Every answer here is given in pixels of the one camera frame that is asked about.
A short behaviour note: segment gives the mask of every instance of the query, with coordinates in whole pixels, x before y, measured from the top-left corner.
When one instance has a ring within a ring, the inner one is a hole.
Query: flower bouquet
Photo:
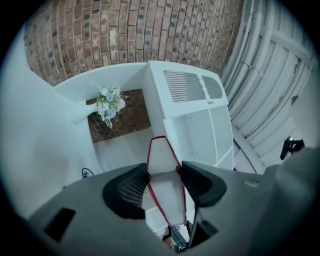
[[[101,116],[102,121],[112,129],[111,119],[126,106],[126,102],[121,98],[119,88],[110,87],[101,89],[100,86],[98,88],[100,90],[100,95],[96,98],[98,114]]]

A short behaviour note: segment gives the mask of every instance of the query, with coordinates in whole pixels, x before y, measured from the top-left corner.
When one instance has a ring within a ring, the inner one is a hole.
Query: power cord
[[[88,170],[88,171],[92,174],[92,176],[95,176],[95,175],[93,174],[93,172],[90,171],[88,168],[82,168],[81,173],[82,173],[82,177],[83,177],[83,178],[87,178],[87,177],[88,177],[88,172],[86,171],[86,172],[84,173],[84,170]]]

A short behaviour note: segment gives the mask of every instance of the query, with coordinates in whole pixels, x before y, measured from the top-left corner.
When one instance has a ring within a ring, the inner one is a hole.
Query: gray surface
[[[196,164],[221,177],[227,192],[214,206],[201,208],[204,219],[219,229],[185,256],[265,255],[288,236],[313,202],[320,172],[320,150],[305,149],[264,175],[237,173]],[[55,196],[30,219],[43,238],[42,229],[60,210],[76,210],[61,245],[50,244],[66,255],[173,255],[149,230],[144,220],[122,219],[104,204],[102,189],[114,177],[134,166],[80,180]],[[257,188],[245,180],[260,180]]]
[[[123,219],[113,213],[103,201],[102,190],[105,184],[136,166],[119,168],[71,184],[41,207],[30,218],[29,224],[44,239],[50,241],[54,248],[59,248],[59,243],[48,238],[42,230],[62,207],[70,208],[76,213],[60,241],[60,249],[66,255],[173,253],[151,232],[145,220]]]

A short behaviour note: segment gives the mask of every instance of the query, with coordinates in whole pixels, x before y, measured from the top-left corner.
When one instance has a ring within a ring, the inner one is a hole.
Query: black cable
[[[82,168],[81,172],[82,172],[82,177],[83,177],[83,178],[87,177],[87,176],[84,175],[84,170],[88,170],[88,171],[92,174],[92,176],[95,176],[95,175],[92,173],[92,171],[90,171],[88,168]]]

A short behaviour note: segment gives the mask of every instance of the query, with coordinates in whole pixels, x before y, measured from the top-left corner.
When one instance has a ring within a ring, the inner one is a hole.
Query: vent grille
[[[165,70],[163,73],[174,103],[206,99],[196,74],[172,70]]]
[[[208,76],[202,76],[204,86],[206,87],[210,99],[220,99],[222,98],[221,88],[216,80]]]
[[[128,203],[140,207],[147,186],[147,175],[144,171],[136,171],[130,178],[122,181],[118,187],[118,195]]]

